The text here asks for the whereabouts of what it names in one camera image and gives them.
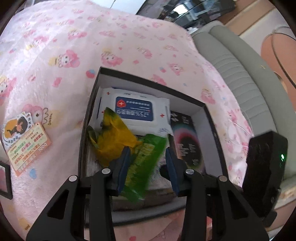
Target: gray sofa armrest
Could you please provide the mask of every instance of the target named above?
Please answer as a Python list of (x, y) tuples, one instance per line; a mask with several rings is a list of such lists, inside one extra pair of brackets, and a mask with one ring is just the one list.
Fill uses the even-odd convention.
[(267, 63), (241, 38), (223, 26), (210, 32), (242, 63), (260, 89), (277, 132), (288, 139), (288, 154), (284, 178), (296, 175), (296, 114), (281, 83)]

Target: picture frame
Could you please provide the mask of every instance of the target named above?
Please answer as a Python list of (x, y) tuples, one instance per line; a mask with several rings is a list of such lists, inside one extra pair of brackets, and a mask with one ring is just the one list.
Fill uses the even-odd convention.
[(0, 195), (12, 199), (10, 165), (0, 161)]

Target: green snack package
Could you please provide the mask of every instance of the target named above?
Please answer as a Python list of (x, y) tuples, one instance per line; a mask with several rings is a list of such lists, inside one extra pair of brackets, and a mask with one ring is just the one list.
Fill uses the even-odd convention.
[(150, 176), (157, 164), (160, 155), (166, 147), (167, 138), (147, 134), (143, 143), (136, 147), (131, 156), (131, 166), (128, 169), (122, 195), (131, 202), (144, 198)]

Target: pink blanket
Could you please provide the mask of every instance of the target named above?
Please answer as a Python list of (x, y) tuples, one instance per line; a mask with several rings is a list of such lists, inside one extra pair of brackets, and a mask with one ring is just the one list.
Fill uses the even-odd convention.
[[(15, 15), (0, 37), (0, 124), (30, 112), (52, 141), (19, 177), (12, 170), (13, 200), (0, 198), (23, 238), (64, 181), (77, 174), (82, 123), (100, 66), (205, 102), (229, 178), (242, 185), (251, 129), (222, 77), (184, 29), (90, 1), (42, 2)], [(149, 225), (141, 229), (143, 241), (161, 232)]]

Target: white wet wipes package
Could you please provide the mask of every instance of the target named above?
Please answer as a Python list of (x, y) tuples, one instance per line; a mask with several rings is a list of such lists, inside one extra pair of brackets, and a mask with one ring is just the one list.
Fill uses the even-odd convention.
[(106, 107), (116, 112), (135, 135), (173, 134), (170, 127), (170, 100), (122, 89), (102, 90), (96, 126), (103, 120)]

